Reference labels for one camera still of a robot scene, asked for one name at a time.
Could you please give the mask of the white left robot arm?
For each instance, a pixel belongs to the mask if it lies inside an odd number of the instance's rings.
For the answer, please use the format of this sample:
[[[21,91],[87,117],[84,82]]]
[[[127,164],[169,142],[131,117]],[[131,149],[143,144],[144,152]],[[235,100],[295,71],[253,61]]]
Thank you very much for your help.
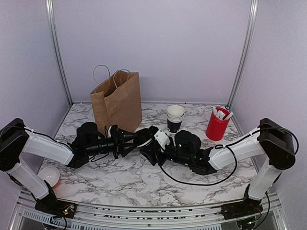
[[[0,131],[0,169],[32,193],[36,209],[68,216],[73,213],[75,204],[59,201],[51,185],[38,177],[21,154],[40,156],[78,169],[96,155],[112,152],[114,158],[126,156],[136,147],[132,140],[137,136],[112,125],[110,136],[105,137],[98,131],[96,123],[86,122],[77,128],[75,140],[65,144],[30,130],[23,120],[16,118]]]

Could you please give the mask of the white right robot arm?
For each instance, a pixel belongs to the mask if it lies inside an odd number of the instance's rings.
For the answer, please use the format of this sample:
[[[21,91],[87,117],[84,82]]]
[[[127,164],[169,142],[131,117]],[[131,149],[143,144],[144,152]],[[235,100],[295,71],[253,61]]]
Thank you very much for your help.
[[[247,185],[242,201],[222,205],[225,219],[262,211],[261,200],[281,173],[293,167],[299,149],[299,145],[294,144],[298,141],[294,133],[268,118],[260,120],[259,126],[244,136],[207,149],[201,149],[200,138],[186,130],[171,138],[151,126],[137,131],[137,135],[134,144],[152,165],[161,167],[169,160],[189,167],[198,175],[214,174],[230,164],[265,155],[266,160]]]

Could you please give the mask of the single black coffee cup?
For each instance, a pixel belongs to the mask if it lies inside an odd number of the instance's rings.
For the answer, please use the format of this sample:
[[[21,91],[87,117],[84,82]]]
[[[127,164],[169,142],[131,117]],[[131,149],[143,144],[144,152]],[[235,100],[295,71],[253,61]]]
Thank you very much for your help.
[[[138,148],[153,148],[154,147],[154,135],[158,131],[158,128],[151,126],[144,128],[136,132],[137,137],[134,138],[133,144]]]

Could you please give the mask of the brown paper bag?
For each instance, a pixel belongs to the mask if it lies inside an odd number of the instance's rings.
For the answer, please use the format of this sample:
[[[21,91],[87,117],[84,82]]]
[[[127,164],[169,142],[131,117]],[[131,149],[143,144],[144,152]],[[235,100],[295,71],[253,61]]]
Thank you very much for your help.
[[[138,72],[119,69],[99,83],[90,93],[92,110],[98,131],[118,125],[134,132],[142,122],[140,77]]]

